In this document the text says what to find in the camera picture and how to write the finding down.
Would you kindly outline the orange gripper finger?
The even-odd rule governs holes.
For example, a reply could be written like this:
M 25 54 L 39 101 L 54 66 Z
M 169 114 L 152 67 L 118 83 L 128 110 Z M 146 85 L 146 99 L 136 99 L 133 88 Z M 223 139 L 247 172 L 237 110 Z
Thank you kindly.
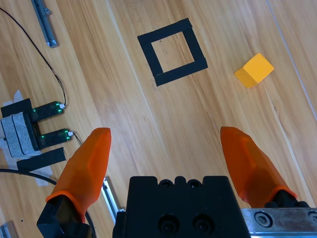
M 238 196 L 252 208 L 308 208 L 286 184 L 270 158 L 243 131 L 220 129 L 227 168 Z
M 110 129 L 96 128 L 68 160 L 37 221 L 43 237 L 96 237 L 85 215 L 101 193 L 110 146 Z

